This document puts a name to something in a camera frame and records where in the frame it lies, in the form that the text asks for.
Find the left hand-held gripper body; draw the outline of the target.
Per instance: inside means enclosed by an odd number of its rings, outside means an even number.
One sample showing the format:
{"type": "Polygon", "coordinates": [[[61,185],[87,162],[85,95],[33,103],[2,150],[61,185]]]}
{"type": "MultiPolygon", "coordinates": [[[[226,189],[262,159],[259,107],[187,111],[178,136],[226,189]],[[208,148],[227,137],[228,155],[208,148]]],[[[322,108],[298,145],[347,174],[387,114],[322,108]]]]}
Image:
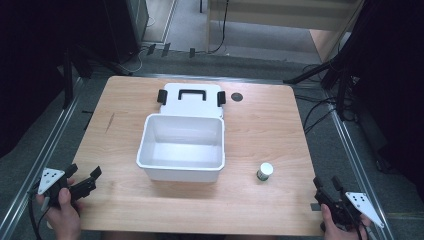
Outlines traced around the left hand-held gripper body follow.
{"type": "Polygon", "coordinates": [[[67,188],[71,193],[71,204],[81,198],[85,198],[96,189],[96,181],[92,181],[89,177],[75,185],[70,185],[65,176],[65,170],[45,168],[41,174],[41,178],[36,182],[33,192],[43,195],[44,200],[41,205],[42,210],[48,207],[59,207],[58,194],[62,188],[67,188]]]}

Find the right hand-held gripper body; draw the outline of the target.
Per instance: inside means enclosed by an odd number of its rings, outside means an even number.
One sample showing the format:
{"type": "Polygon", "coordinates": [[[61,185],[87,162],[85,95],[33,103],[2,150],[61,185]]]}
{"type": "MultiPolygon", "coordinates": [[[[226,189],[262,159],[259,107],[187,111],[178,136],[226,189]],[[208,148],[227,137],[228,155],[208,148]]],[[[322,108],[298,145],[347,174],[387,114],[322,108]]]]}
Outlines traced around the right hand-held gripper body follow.
{"type": "Polygon", "coordinates": [[[318,187],[315,193],[318,204],[325,204],[330,209],[335,225],[359,226],[362,223],[361,216],[364,215],[378,227],[385,227],[365,193],[346,191],[343,187],[337,187],[336,190],[340,193],[338,200],[334,200],[323,187],[318,187]]]}

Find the small white-capped bottle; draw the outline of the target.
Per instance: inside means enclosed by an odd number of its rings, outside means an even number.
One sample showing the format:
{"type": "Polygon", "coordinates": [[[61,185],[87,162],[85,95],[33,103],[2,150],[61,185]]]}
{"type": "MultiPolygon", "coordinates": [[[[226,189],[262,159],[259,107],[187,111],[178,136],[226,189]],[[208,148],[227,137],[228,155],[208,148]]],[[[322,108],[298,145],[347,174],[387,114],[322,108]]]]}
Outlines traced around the small white-capped bottle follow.
{"type": "Polygon", "coordinates": [[[273,174],[274,168],[271,163],[264,162],[260,165],[259,169],[256,172],[256,177],[260,181],[266,181],[273,174]]]}

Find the white plastic box with lid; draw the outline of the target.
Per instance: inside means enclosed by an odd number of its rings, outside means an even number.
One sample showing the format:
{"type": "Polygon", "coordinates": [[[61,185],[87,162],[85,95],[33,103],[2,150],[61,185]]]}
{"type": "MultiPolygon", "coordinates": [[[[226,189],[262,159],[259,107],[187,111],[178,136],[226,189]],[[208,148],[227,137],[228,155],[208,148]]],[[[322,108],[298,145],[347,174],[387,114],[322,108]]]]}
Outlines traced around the white plastic box with lid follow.
{"type": "Polygon", "coordinates": [[[147,116],[136,163],[152,180],[215,182],[225,166],[226,93],[216,84],[167,83],[147,116]]]}

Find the person's right hand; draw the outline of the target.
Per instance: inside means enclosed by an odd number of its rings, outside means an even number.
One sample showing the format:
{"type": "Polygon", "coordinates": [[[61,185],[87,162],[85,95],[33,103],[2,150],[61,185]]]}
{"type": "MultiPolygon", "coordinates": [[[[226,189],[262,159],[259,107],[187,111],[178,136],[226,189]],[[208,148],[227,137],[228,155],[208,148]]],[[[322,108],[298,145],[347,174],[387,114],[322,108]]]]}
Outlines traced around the person's right hand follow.
{"type": "Polygon", "coordinates": [[[355,229],[344,231],[338,228],[332,219],[329,207],[321,205],[323,223],[325,225],[324,240],[368,240],[366,227],[371,225],[371,221],[365,216],[361,216],[362,225],[359,227],[359,233],[355,229]]]}

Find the person's left hand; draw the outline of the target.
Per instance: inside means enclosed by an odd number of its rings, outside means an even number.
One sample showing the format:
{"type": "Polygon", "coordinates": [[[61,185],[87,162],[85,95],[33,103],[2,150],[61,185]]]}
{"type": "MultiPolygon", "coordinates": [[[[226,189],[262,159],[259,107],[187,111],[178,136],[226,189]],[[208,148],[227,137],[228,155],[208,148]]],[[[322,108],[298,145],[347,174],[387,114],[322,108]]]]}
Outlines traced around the person's left hand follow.
{"type": "Polygon", "coordinates": [[[71,193],[67,188],[59,191],[58,202],[59,207],[50,208],[45,214],[56,240],[80,240],[81,220],[71,204],[71,193]]]}

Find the black metal stand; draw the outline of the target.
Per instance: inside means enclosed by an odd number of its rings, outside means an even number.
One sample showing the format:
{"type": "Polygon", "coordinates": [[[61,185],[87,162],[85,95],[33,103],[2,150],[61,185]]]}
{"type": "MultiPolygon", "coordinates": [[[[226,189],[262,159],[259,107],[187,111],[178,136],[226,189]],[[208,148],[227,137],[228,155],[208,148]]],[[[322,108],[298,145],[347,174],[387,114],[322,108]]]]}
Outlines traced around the black metal stand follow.
{"type": "Polygon", "coordinates": [[[63,53],[63,78],[64,78],[64,104],[63,109],[68,108],[74,99],[74,83],[72,68],[75,69],[83,76],[90,78],[93,70],[90,67],[88,60],[94,60],[102,66],[108,68],[118,76],[130,76],[129,71],[124,70],[122,67],[113,65],[110,61],[102,58],[99,54],[90,50],[89,48],[81,45],[74,45],[68,47],[63,53]]]}

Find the black curtain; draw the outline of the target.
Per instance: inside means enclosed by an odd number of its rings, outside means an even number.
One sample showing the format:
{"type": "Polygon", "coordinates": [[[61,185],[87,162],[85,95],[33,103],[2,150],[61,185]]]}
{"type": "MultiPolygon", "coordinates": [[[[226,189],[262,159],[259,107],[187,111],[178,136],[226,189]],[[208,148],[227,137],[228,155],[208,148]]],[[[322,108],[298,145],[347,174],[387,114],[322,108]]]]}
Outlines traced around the black curtain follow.
{"type": "Polygon", "coordinates": [[[424,0],[365,0],[347,45],[377,154],[424,201],[424,0]]]}
{"type": "Polygon", "coordinates": [[[0,158],[63,90],[64,53],[94,0],[0,0],[0,158]]]}

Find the black tripod stand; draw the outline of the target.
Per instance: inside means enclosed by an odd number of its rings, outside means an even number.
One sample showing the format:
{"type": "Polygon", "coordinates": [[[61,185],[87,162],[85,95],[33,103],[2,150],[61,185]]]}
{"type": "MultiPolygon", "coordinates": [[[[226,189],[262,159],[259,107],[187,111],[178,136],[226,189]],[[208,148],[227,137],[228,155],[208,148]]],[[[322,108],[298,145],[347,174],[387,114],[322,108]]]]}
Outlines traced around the black tripod stand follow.
{"type": "Polygon", "coordinates": [[[295,85],[314,75],[325,71],[326,74],[321,80],[321,87],[324,90],[332,89],[338,83],[338,90],[336,95],[336,113],[342,119],[344,117],[344,105],[347,85],[350,77],[350,57],[347,53],[338,53],[335,57],[328,60],[321,65],[301,74],[293,79],[284,80],[285,84],[295,85]]]}

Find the dark cabinet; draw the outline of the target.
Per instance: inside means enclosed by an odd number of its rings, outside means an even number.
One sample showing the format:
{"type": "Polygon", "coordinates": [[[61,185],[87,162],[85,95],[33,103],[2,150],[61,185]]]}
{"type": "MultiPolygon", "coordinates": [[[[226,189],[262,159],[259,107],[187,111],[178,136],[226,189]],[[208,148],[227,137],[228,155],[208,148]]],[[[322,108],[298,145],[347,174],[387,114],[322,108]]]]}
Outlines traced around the dark cabinet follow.
{"type": "Polygon", "coordinates": [[[123,63],[141,50],[149,20],[146,0],[103,0],[113,46],[113,58],[123,63]]]}

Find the light wooden furniture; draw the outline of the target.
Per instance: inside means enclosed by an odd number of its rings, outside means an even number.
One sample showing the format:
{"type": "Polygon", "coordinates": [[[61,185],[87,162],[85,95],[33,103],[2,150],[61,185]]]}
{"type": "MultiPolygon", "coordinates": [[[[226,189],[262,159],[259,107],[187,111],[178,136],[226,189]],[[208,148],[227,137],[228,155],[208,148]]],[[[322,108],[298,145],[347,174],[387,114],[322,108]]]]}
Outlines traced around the light wooden furniture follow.
{"type": "Polygon", "coordinates": [[[309,29],[320,59],[331,58],[344,34],[353,27],[365,0],[206,0],[206,48],[210,22],[309,29]]]}

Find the metal floor rail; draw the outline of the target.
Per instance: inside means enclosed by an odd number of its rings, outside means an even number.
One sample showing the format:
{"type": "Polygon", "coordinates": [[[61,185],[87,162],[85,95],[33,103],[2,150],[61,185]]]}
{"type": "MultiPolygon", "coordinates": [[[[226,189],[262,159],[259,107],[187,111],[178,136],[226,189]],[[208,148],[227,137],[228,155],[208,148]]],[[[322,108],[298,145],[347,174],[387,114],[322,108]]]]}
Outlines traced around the metal floor rail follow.
{"type": "Polygon", "coordinates": [[[0,158],[0,240],[11,240],[21,218],[27,219],[28,191],[53,159],[86,83],[78,77],[69,105],[62,107],[64,94],[59,94],[18,145],[0,158]]]}
{"type": "Polygon", "coordinates": [[[349,165],[353,171],[352,176],[355,177],[355,183],[357,188],[367,195],[368,200],[374,207],[377,216],[383,223],[382,227],[375,225],[375,231],[378,235],[378,240],[393,240],[393,234],[390,229],[390,225],[387,222],[386,215],[377,197],[375,189],[372,187],[369,177],[366,174],[364,165],[361,162],[361,157],[355,147],[355,144],[351,138],[350,132],[346,124],[340,119],[336,113],[335,106],[329,106],[332,121],[335,125],[343,148],[345,150],[349,165]]]}

